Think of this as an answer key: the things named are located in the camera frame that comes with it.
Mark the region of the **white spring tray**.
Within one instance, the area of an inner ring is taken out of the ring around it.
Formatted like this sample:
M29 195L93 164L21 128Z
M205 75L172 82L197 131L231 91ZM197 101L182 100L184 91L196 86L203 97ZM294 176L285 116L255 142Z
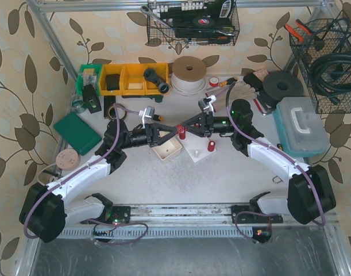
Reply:
M157 157L160 159L162 164L166 164L169 161L173 160L179 154L181 153L182 150L182 145L179 143L179 141L173 137L172 139L168 140L164 144L153 147L153 150Z

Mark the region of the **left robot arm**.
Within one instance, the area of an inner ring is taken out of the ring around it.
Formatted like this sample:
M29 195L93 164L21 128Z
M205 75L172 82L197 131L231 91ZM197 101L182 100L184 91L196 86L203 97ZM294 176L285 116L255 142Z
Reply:
M123 120L110 121L103 143L87 162L56 181L46 185L35 183L29 188L19 216L25 236L48 243L71 224L90 221L118 225L113 203L102 194L95 193L81 201L74 199L117 170L126 159L125 149L157 147L177 132L177 127L157 122L138 125L129 131Z

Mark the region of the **orange black screwdriver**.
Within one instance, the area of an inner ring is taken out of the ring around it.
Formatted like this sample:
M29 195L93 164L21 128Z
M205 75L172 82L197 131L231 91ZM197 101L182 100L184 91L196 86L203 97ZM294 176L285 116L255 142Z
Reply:
M163 121L163 117L160 116L160 115L156 115L156 114L155 114L155 115L153 116L152 120L153 120L153 121L159 121L159 122L161 122L161 121Z

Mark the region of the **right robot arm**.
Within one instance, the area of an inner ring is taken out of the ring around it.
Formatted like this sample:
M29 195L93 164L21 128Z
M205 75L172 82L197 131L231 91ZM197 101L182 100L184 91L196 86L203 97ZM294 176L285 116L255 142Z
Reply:
M325 214L336 207L326 169L299 162L273 145L252 125L253 112L248 101L237 99L227 105L226 111L226 117L201 112L183 121L181 126L199 137L227 134L235 150L260 162L287 184L283 195L270 195L266 191L255 196L249 203L251 215L287 214L301 224L326 225Z

